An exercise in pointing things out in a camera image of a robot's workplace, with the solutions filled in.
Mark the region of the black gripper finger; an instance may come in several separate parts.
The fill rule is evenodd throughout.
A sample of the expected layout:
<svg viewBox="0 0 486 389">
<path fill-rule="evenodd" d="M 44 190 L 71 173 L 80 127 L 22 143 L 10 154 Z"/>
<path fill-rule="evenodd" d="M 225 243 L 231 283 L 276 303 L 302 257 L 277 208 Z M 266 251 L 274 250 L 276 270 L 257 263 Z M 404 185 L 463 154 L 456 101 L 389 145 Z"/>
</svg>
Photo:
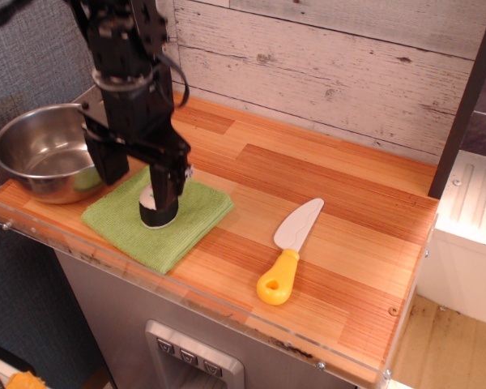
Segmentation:
<svg viewBox="0 0 486 389">
<path fill-rule="evenodd" d="M 85 143 L 101 180 L 111 186 L 129 172 L 127 153 L 118 143 L 102 142 L 85 134 Z"/>
<path fill-rule="evenodd" d="M 150 178 L 156 210 L 158 212 L 176 211 L 178 198 L 185 185 L 184 169 L 151 164 Z"/>
</svg>

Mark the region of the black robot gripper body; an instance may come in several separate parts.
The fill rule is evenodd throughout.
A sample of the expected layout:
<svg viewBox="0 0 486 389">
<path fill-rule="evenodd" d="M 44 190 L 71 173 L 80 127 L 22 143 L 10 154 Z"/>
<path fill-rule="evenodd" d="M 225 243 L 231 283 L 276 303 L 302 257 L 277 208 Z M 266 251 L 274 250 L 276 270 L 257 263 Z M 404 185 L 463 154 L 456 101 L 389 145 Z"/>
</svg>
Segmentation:
<svg viewBox="0 0 486 389">
<path fill-rule="evenodd" d="M 173 89 L 151 87 L 135 96 L 129 93 L 102 92 L 103 100 L 85 101 L 83 135 L 95 140 L 122 145 L 127 156 L 143 162 L 181 167 L 190 176 L 187 154 L 190 145 L 174 130 Z"/>
</svg>

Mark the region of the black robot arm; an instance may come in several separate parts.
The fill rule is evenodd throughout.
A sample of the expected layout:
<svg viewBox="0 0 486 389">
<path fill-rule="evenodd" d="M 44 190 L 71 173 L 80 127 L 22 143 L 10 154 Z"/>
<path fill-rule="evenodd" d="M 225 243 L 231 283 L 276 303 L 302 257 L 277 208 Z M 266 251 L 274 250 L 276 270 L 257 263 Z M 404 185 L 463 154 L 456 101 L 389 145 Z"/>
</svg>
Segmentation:
<svg viewBox="0 0 486 389">
<path fill-rule="evenodd" d="M 92 54 L 92 78 L 102 97 L 81 108 L 87 150 L 102 181 L 120 180 L 134 157 L 150 168 L 156 210 L 176 211 L 191 147 L 171 122 L 171 73 L 181 69 L 163 52 L 165 17 L 153 1 L 69 5 Z"/>
</svg>

